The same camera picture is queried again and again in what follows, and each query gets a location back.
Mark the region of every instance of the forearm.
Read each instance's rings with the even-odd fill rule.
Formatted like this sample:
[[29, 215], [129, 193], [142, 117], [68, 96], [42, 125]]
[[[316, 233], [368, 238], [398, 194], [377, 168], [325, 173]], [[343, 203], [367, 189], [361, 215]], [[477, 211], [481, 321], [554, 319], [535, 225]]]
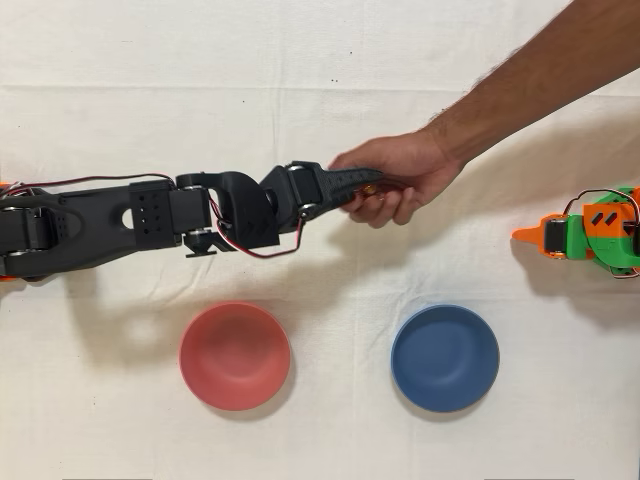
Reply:
[[574, 0], [424, 131], [465, 164], [640, 67], [640, 0]]

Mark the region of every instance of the cable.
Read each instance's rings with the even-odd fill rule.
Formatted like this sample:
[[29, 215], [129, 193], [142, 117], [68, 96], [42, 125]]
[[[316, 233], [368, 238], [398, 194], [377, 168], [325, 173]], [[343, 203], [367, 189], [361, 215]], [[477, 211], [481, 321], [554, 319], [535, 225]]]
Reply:
[[238, 250], [239, 252], [246, 253], [247, 255], [249, 255], [251, 257], [254, 257], [254, 258], [267, 259], [267, 258], [280, 257], [282, 255], [288, 255], [290, 253], [294, 253], [294, 252], [298, 251], [298, 249], [300, 248], [300, 245], [302, 244], [302, 229], [304, 227], [304, 220], [302, 218], [300, 218], [298, 220], [298, 227], [296, 228], [296, 246], [295, 247], [293, 247], [293, 248], [291, 248], [289, 250], [284, 250], [282, 252], [274, 252], [274, 253], [256, 253], [256, 252], [252, 252], [248, 248], [241, 247], [236, 242], [230, 240], [224, 234], [224, 232], [222, 231], [222, 228], [220, 228], [220, 225], [222, 223], [225, 223], [227, 225], [231, 225], [231, 224], [229, 224], [226, 220], [224, 220], [224, 218], [222, 218], [222, 215], [220, 213], [220, 208], [218, 207], [218, 204], [213, 200], [211, 195], [209, 195], [209, 202], [211, 203], [211, 208], [213, 209], [213, 213], [215, 214], [216, 218], [218, 219], [218, 221], [216, 222], [216, 229], [218, 230], [218, 233], [220, 234], [220, 237], [230, 247], [234, 248], [235, 250]]
[[609, 266], [609, 272], [611, 273], [611, 275], [613, 275], [613, 278], [618, 279], [618, 280], [626, 280], [628, 278], [638, 278], [638, 277], [640, 277], [640, 272], [638, 271], [637, 268], [631, 267], [631, 270], [633, 270], [633, 273], [630, 274], [630, 275], [618, 275], [617, 273], [613, 273], [613, 269], [611, 268], [611, 266]]
[[595, 188], [595, 189], [589, 189], [589, 190], [583, 190], [582, 192], [580, 192], [578, 194], [577, 197], [571, 199], [571, 201], [569, 201], [569, 203], [567, 204], [567, 206], [564, 209], [564, 212], [562, 215], [568, 215], [569, 211], [571, 210], [571, 206], [573, 205], [573, 202], [575, 202], [576, 200], [578, 200], [580, 197], [582, 197], [584, 194], [586, 193], [594, 193], [594, 192], [610, 192], [610, 193], [615, 193], [616, 195], [620, 195], [621, 197], [626, 198], [627, 200], [629, 200], [629, 202], [632, 204], [633, 206], [633, 210], [636, 214], [636, 223], [635, 226], [636, 227], [640, 227], [640, 207], [638, 207], [638, 203], [635, 201], [635, 199], [631, 196], [628, 195], [624, 192], [620, 192], [618, 190], [612, 190], [610, 188]]
[[71, 178], [68, 180], [60, 180], [60, 181], [56, 181], [56, 182], [39, 182], [39, 183], [21, 183], [21, 182], [16, 182], [13, 185], [10, 185], [9, 187], [5, 188], [4, 190], [0, 191], [0, 197], [4, 197], [6, 195], [17, 195], [18, 193], [22, 193], [25, 191], [28, 191], [32, 188], [47, 188], [47, 187], [61, 187], [63, 185], [72, 185], [72, 184], [76, 184], [76, 183], [84, 183], [84, 182], [92, 182], [95, 180], [131, 180], [133, 178], [141, 178], [141, 177], [160, 177], [160, 178], [164, 178], [166, 180], [169, 180], [169, 182], [171, 183], [171, 185], [173, 187], [175, 187], [175, 183], [173, 182], [173, 179], [168, 176], [168, 175], [164, 175], [162, 173], [140, 173], [140, 174], [136, 174], [136, 175], [92, 175], [89, 177], [78, 177], [78, 178]]

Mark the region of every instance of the bowl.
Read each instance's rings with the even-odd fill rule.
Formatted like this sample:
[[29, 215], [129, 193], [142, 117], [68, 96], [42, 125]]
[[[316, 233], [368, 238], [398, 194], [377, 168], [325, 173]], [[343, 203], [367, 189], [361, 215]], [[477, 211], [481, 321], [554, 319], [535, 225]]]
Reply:
[[248, 410], [282, 387], [291, 351], [284, 329], [269, 312], [224, 302], [191, 321], [180, 342], [179, 363], [185, 383], [202, 402]]
[[489, 325], [457, 305], [434, 305], [400, 328], [391, 349], [398, 389], [415, 405], [454, 412], [478, 402], [498, 374], [500, 351]]

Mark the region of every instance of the human arm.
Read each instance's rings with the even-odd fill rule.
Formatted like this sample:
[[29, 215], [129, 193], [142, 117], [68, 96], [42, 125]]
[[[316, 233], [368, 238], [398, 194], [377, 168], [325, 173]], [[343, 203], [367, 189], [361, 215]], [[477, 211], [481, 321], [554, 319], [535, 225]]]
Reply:
[[640, 0], [573, 0], [457, 103], [410, 134], [370, 140], [334, 167], [370, 166], [410, 188], [346, 207], [359, 222], [404, 224], [503, 139], [640, 67]]

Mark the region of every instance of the human hand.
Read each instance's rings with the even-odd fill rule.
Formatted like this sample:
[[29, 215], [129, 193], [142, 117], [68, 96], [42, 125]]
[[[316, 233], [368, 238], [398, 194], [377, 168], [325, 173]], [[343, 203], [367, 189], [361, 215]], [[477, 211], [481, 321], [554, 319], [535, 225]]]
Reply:
[[370, 167], [407, 185], [384, 194], [357, 196], [343, 208], [358, 223], [381, 228], [393, 219], [405, 225], [458, 176], [462, 163], [453, 159], [425, 130], [369, 140], [338, 155], [329, 168]]

